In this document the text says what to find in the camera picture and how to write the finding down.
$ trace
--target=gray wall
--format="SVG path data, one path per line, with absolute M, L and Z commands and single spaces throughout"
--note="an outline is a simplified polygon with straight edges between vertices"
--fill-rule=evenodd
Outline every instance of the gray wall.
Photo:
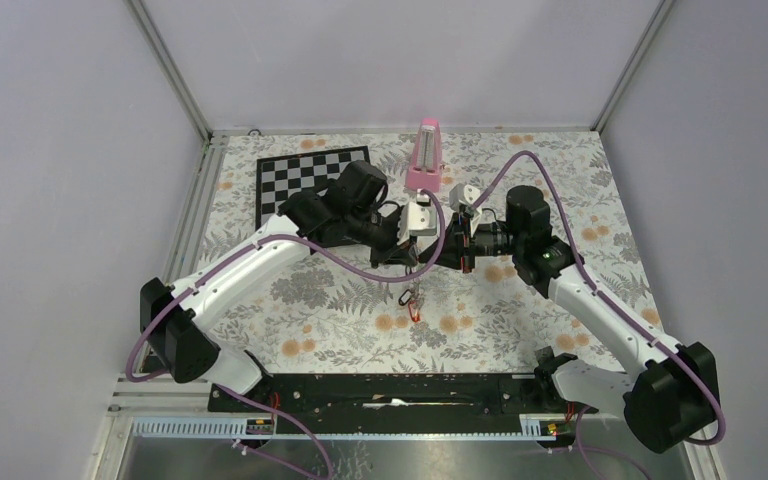
M 729 478 L 768 478 L 768 2 L 678 2 L 604 141 L 665 325 L 717 356 Z
M 0 479 L 82 475 L 199 143 L 124 2 L 0 2 Z
M 596 120 L 658 0 L 147 0 L 227 129 Z

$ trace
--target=floral tablecloth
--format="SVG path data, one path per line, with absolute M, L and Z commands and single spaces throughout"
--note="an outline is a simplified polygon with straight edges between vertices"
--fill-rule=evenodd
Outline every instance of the floral tablecloth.
M 254 232 L 258 158 L 367 145 L 372 164 L 390 179 L 390 199 L 404 202 L 406 156 L 414 135 L 357 134 L 232 137 L 201 245 L 199 268 Z M 588 264 L 624 301 L 660 327 L 646 275 L 599 136 L 589 132 L 444 134 L 440 198 L 459 182 L 485 187 L 511 155 L 534 151 L 549 170 Z M 485 206 L 504 216 L 505 192 L 544 181 L 523 158 Z M 564 237 L 553 208 L 555 232 Z M 447 218 L 451 211 L 445 208 Z M 368 266 L 368 249 L 334 249 Z M 533 352 L 551 345 L 587 362 L 619 369 L 581 322 L 544 300 L 516 276 L 510 258 L 478 259 L 470 275 L 442 267 L 422 280 L 422 321 L 397 298 L 407 285 L 365 281 L 311 256 L 254 288 L 212 331 L 224 348 L 247 349 L 272 372 L 528 372 Z M 382 267 L 397 276 L 402 267 Z

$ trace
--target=checkered board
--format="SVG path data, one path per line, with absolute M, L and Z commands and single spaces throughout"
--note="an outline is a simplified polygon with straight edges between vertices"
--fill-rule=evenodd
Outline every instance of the checkered board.
M 369 162 L 369 149 L 351 147 L 258 159 L 255 228 L 266 223 L 290 195 L 336 179 L 355 160 Z

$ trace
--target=white bracket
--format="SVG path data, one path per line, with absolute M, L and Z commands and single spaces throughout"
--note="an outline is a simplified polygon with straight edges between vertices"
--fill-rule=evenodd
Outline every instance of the white bracket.
M 631 391 L 632 381 L 624 372 L 611 372 L 588 365 L 583 360 L 567 362 L 552 374 L 561 398 L 598 408 L 623 418 L 623 394 Z
M 437 234 L 437 213 L 430 206 L 408 202 L 399 219 L 399 240 L 402 244 L 410 237 L 428 237 Z
M 465 183 L 459 183 L 449 191 L 449 208 L 457 212 L 462 205 L 465 205 L 473 212 L 472 221 L 470 222 L 470 235 L 475 235 L 478 224 L 481 223 L 481 214 L 484 212 L 484 209 L 481 207 L 472 208 L 472 204 L 478 200 L 480 195 L 481 191 L 477 187 Z
M 613 292 L 605 288 L 598 274 L 587 266 L 584 268 L 591 277 L 596 279 L 597 287 L 615 303 L 623 306 L 625 313 L 634 322 L 655 336 L 658 342 L 663 343 L 673 352 L 677 351 L 676 345 L 680 345 L 681 342 L 650 325 Z M 564 268 L 557 278 L 549 282 L 549 299 L 579 319 L 617 357 L 632 382 L 637 379 L 637 375 L 646 370 L 647 362 L 661 363 L 666 360 L 667 356 L 661 350 L 651 345 L 590 290 L 575 265 Z
M 178 296 L 186 288 L 194 288 L 195 282 L 205 272 L 210 271 L 216 265 L 236 254 L 249 245 L 261 246 L 260 242 L 278 233 L 296 236 L 298 226 L 289 218 L 282 215 L 273 215 L 263 227 L 244 240 L 228 253 L 211 263 L 198 269 L 189 277 L 177 280 L 172 285 L 173 296 Z M 310 255 L 310 250 L 299 243 L 291 241 L 271 242 L 266 248 L 259 248 L 243 255 L 228 265 L 218 275 L 211 278 L 200 288 L 198 295 L 190 295 L 181 302 L 184 310 L 192 309 L 196 314 L 193 323 L 202 332 L 209 332 L 221 316 L 235 303 L 242 299 L 246 291 L 252 285 L 258 285 L 267 278 L 281 272 L 286 266 L 303 260 Z

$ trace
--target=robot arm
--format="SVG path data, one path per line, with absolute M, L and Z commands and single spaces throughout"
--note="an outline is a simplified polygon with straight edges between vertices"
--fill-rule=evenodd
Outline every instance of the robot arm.
M 183 298 L 148 337 L 172 378 L 178 383 L 203 378 L 240 393 L 261 379 L 262 370 L 253 357 L 221 349 L 207 334 L 250 287 L 311 254 L 308 247 L 291 240 L 264 244 L 269 237 L 306 238 L 323 247 L 348 240 L 370 247 L 374 266 L 416 266 L 416 236 L 434 234 L 437 217 L 416 202 L 383 217 L 378 208 L 386 185 L 381 171 L 366 162 L 353 162 L 324 194 L 315 190 L 294 194 L 278 215 L 211 265 L 168 286 L 157 278 L 146 283 L 140 291 L 143 331 L 175 298 Z
M 691 379 L 656 346 L 662 346 L 700 377 L 719 399 L 714 357 L 702 344 L 683 346 L 655 329 L 613 292 L 600 288 L 648 339 L 599 298 L 579 271 L 569 245 L 552 235 L 549 205 L 543 193 L 517 186 L 507 193 L 504 221 L 476 224 L 481 211 L 472 207 L 478 190 L 458 185 L 449 196 L 455 213 L 437 262 L 469 273 L 477 256 L 511 255 L 517 274 L 544 298 L 578 318 L 613 353 L 624 372 L 588 365 L 574 355 L 540 359 L 535 376 L 541 400 L 548 404 L 578 402 L 625 418 L 635 436 L 661 453 L 715 419 L 714 411 Z M 428 251 L 420 255 L 427 261 Z M 602 281 L 587 266 L 588 276 Z
M 376 168 L 354 162 L 324 195 L 311 190 L 294 194 L 281 206 L 279 215 L 212 265 L 170 286 L 156 278 L 144 285 L 140 292 L 143 330 L 173 298 L 192 291 L 148 338 L 173 379 L 185 383 L 204 378 L 239 393 L 248 392 L 261 379 L 262 369 L 253 357 L 220 349 L 206 334 L 249 287 L 311 253 L 306 246 L 288 240 L 261 245 L 267 237 L 304 237 L 320 246 L 352 240 L 370 247 L 374 267 L 429 263 L 436 245 L 417 254 L 415 240 L 436 231 L 436 218 L 417 202 L 399 206 L 387 217 L 380 215 L 377 210 L 383 198 L 376 199 L 386 192 L 386 181 Z M 535 369 L 541 401 L 578 402 L 623 417 L 641 443 L 659 453 L 714 420 L 711 406 L 695 385 L 653 344 L 660 342 L 676 353 L 719 398 L 711 352 L 699 343 L 684 347 L 602 289 L 655 336 L 650 342 L 596 297 L 576 268 L 569 245 L 552 235 L 549 206 L 539 189 L 518 186 L 509 190 L 505 220 L 491 224 L 473 221 L 481 216 L 472 207 L 477 197 L 478 190 L 466 185 L 458 185 L 450 193 L 454 213 L 444 237 L 438 240 L 444 245 L 436 263 L 469 273 L 477 256 L 510 255 L 527 285 L 581 320 L 625 369 L 611 372 L 570 354 L 549 355 Z

